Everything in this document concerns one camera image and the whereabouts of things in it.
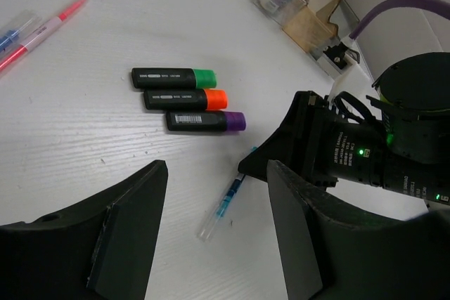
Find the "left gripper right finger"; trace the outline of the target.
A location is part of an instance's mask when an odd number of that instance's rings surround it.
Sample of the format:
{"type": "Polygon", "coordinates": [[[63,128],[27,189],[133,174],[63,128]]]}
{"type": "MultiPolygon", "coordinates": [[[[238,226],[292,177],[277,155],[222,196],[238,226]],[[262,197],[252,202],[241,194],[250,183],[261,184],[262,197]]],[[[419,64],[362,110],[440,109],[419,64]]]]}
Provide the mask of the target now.
{"type": "Polygon", "coordinates": [[[278,161],[267,183],[289,299],[448,299],[449,212],[399,221],[306,182],[278,161]]]}

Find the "green cap highlighter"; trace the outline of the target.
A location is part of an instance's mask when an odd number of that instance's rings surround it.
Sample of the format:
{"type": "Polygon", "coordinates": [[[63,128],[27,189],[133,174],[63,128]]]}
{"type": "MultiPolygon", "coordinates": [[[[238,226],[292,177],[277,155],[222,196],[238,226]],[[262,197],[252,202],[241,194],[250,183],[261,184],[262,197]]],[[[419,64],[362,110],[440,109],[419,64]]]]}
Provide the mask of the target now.
{"type": "Polygon", "coordinates": [[[213,70],[193,68],[135,67],[131,80],[136,89],[214,89],[213,70]]]}

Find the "teal gel pen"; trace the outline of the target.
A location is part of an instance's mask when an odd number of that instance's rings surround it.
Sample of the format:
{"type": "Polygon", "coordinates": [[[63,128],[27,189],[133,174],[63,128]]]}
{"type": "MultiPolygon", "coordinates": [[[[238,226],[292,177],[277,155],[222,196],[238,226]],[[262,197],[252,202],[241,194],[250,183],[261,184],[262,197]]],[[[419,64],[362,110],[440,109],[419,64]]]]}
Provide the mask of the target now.
{"type": "Polygon", "coordinates": [[[215,230],[224,218],[227,209],[229,208],[234,197],[237,195],[240,187],[245,180],[246,175],[237,173],[236,177],[231,181],[229,187],[225,188],[220,198],[210,210],[209,215],[203,221],[198,233],[197,238],[203,242],[212,239],[215,230]]]}

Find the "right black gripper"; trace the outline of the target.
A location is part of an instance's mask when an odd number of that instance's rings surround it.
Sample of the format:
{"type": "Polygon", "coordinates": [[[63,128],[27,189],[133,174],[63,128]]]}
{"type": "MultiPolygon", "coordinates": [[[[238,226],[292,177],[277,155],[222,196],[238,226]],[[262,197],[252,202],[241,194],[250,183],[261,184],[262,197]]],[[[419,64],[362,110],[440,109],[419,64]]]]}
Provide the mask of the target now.
{"type": "Polygon", "coordinates": [[[239,162],[238,172],[267,182],[268,161],[288,166],[300,139],[299,173],[314,185],[333,187],[343,178],[448,205],[449,116],[369,101],[382,119],[348,92],[331,104],[312,91],[296,92],[280,126],[239,162]]]}

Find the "purple cap highlighter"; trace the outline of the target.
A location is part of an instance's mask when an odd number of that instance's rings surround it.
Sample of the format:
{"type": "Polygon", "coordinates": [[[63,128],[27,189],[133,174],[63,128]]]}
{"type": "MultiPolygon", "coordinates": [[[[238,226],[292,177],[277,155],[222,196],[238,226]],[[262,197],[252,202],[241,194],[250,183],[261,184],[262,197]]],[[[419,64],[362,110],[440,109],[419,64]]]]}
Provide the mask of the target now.
{"type": "Polygon", "coordinates": [[[242,112],[194,111],[166,112],[169,131],[179,132],[236,132],[246,129],[246,119],[242,112]]]}

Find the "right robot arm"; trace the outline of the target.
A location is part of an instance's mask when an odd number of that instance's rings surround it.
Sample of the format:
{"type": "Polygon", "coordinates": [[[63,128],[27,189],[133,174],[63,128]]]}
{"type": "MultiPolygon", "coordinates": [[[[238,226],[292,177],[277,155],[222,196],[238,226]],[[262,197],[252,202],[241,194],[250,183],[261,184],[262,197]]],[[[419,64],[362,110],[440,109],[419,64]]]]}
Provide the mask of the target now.
{"type": "Polygon", "coordinates": [[[275,132],[238,170],[266,179],[277,160],[319,188],[339,179],[449,203],[449,54],[424,53],[387,68],[377,97],[361,102],[295,94],[275,132]]]}

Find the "orange cap highlighter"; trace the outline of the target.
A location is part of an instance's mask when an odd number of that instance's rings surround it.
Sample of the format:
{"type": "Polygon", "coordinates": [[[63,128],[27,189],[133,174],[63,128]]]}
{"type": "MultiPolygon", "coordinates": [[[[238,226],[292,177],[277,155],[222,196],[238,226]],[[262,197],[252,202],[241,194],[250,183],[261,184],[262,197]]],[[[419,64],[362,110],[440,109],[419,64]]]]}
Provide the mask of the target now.
{"type": "Polygon", "coordinates": [[[143,92],[148,110],[223,110],[228,97],[216,89],[148,89],[143,92]]]}

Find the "dark blue gel pen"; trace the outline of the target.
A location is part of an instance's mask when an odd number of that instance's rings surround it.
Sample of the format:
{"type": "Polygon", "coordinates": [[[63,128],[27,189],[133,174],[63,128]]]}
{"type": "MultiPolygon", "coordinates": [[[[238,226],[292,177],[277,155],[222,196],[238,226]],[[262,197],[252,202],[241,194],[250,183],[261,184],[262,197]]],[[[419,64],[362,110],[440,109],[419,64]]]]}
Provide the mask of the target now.
{"type": "Polygon", "coordinates": [[[24,10],[1,28],[1,58],[16,48],[40,23],[34,12],[24,10]]]}

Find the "pink double ended highlighter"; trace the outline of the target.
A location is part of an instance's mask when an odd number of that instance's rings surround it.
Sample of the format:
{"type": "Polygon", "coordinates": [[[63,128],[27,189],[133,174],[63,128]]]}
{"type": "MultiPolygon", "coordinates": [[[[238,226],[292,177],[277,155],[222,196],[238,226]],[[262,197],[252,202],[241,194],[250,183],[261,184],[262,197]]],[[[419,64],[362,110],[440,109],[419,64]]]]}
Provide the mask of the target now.
{"type": "Polygon", "coordinates": [[[1,60],[1,72],[8,69],[13,63],[34,50],[43,41],[48,39],[63,24],[78,12],[88,0],[74,0],[64,8],[58,15],[47,20],[44,24],[36,28],[27,35],[17,47],[15,47],[4,59],[1,60]]]}

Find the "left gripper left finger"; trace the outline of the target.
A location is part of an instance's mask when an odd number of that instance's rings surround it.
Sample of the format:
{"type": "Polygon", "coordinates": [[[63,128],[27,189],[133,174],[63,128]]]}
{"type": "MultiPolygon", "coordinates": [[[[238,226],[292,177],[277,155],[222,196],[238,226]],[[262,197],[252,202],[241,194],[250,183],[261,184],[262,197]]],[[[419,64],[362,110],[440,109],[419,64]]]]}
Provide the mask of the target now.
{"type": "Polygon", "coordinates": [[[143,299],[167,189],[155,160],[31,223],[1,227],[2,299],[143,299]]]}

